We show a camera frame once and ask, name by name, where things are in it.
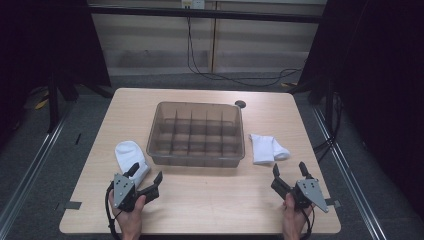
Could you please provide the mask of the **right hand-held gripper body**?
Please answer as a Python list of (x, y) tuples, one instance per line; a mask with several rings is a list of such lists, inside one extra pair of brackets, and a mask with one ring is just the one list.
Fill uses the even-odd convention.
[(290, 187), (280, 177), (275, 177), (271, 188), (283, 199), (286, 199), (286, 195), (290, 193), (294, 198), (296, 210), (315, 205), (324, 213), (329, 212), (319, 181), (315, 178), (298, 180), (293, 187)]

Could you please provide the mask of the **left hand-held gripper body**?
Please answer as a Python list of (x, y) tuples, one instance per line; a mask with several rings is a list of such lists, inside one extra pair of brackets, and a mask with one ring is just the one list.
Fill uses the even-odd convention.
[(125, 212), (132, 212), (140, 196), (146, 197), (149, 203), (158, 197), (158, 184), (154, 184), (140, 191), (136, 190), (135, 182), (128, 177), (116, 174), (114, 177), (114, 202), (113, 207)]

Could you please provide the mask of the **white sock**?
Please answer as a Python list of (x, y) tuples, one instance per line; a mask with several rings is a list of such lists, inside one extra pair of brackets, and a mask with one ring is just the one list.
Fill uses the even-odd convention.
[(115, 147), (115, 156), (123, 173), (128, 172), (135, 163), (139, 164), (139, 169), (130, 177), (135, 187), (138, 187), (150, 170), (139, 145), (134, 141), (120, 142)]
[(268, 164), (288, 159), (291, 156), (290, 151), (280, 145), (273, 136), (251, 134), (250, 140), (252, 142), (254, 164)]

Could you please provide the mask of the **grey translucent divided storage box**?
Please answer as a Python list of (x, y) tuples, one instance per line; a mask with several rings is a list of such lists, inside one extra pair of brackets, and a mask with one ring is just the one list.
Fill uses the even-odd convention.
[(157, 165), (236, 168), (245, 157), (241, 109), (228, 104), (161, 102), (147, 154)]

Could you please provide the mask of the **person's right hand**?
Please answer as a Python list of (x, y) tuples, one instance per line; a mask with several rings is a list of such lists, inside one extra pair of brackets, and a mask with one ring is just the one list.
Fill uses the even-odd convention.
[(283, 202), (282, 235), (284, 240), (300, 240), (300, 236), (307, 218), (313, 207), (310, 206), (301, 211), (295, 210), (294, 197), (288, 193)]

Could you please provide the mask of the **person's left hand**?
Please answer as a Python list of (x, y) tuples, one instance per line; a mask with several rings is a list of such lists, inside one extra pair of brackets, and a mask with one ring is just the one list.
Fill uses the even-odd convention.
[(112, 214), (117, 220), (121, 230), (121, 240), (140, 240), (142, 235), (142, 211), (146, 197), (141, 195), (132, 212), (125, 212), (113, 208)]

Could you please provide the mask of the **black metal stand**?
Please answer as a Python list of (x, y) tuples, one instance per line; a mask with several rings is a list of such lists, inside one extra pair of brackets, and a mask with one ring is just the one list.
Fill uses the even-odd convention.
[(113, 94), (88, 81), (87, 79), (78, 76), (70, 71), (56, 71), (52, 72), (48, 78), (48, 102), (49, 102), (49, 128), (48, 133), (52, 133), (53, 130), (59, 124), (59, 100), (58, 93), (64, 97), (66, 101), (76, 101), (79, 97), (79, 93), (75, 87), (76, 84), (82, 84), (94, 93), (104, 97), (112, 98)]
[(319, 105), (325, 100), (325, 127), (333, 134), (334, 81), (329, 77), (318, 75), (308, 80), (301, 80), (288, 91), (289, 94), (304, 92), (309, 93), (308, 102), (312, 105)]

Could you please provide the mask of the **dark curtain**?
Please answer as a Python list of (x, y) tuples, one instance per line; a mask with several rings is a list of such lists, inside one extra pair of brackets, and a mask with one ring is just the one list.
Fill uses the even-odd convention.
[(106, 62), (88, 0), (0, 0), (0, 148), (23, 119), (30, 91), (56, 102), (82, 84), (110, 98)]
[(336, 90), (381, 168), (424, 217), (424, 0), (327, 0), (300, 82)]

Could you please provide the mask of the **black horizontal bar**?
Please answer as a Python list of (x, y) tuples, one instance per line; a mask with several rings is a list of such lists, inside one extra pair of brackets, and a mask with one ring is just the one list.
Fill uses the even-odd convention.
[(137, 16), (161, 16), (161, 17), (189, 17), (189, 18), (210, 18), (226, 20), (251, 20), (251, 21), (272, 21), (291, 23), (311, 23), (319, 24), (323, 18), (314, 15), (297, 14), (275, 14), (257, 12), (239, 12), (222, 10), (201, 10), (201, 9), (177, 9), (177, 8), (147, 8), (147, 7), (124, 7), (115, 5), (89, 4), (88, 9), (96, 14), (117, 14), (117, 15), (137, 15)]

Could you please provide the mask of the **aluminium floor rail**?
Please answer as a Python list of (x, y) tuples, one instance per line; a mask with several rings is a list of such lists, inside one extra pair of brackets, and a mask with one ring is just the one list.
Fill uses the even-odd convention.
[(25, 198), (27, 197), (28, 192), (33, 185), (34, 179), (38, 176), (41, 168), (43, 167), (51, 152), (51, 149), (60, 136), (64, 122), (68, 118), (71, 110), (71, 107), (66, 107), (63, 111), (63, 115), (59, 118), (58, 123), (51, 131), (47, 133), (41, 147), (32, 160), (30, 166), (26, 170), (25, 175), (19, 182), (19, 185), (15, 188), (13, 195), (5, 205), (4, 210), (0, 213), (0, 239), (5, 238), (9, 232), (9, 229), (13, 225), (13, 222), (15, 221), (16, 216), (23, 205), (23, 202), (25, 201)]
[(372, 239), (388, 240), (343, 151), (335, 140), (330, 144), (330, 150)]

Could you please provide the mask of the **white wall socket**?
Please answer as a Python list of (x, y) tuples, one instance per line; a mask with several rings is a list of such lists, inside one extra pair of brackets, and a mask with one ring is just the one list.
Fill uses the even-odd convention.
[(183, 9), (205, 9), (205, 0), (181, 0)]

